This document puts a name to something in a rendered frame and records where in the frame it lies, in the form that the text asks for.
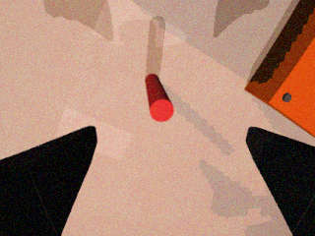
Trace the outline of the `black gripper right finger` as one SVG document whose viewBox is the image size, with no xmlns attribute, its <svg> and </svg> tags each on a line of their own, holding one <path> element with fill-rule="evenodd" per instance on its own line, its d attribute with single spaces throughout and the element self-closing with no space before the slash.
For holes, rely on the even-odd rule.
<svg viewBox="0 0 315 236">
<path fill-rule="evenodd" d="M 315 236 L 315 146 L 259 127 L 245 138 L 292 236 Z"/>
</svg>

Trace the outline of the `red peg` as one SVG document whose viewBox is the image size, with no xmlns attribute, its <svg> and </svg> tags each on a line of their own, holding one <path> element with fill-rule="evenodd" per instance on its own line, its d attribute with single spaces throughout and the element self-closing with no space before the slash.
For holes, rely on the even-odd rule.
<svg viewBox="0 0 315 236">
<path fill-rule="evenodd" d="M 154 74 L 146 75 L 145 83 L 151 117 L 159 122 L 168 121 L 173 115 L 174 107 L 158 76 Z"/>
</svg>

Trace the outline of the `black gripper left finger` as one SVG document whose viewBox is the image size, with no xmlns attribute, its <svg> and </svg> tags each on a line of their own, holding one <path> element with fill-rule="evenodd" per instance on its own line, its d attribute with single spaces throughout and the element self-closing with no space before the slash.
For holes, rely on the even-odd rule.
<svg viewBox="0 0 315 236">
<path fill-rule="evenodd" d="M 0 236 L 62 236 L 95 145 L 87 126 L 0 160 Z"/>
</svg>

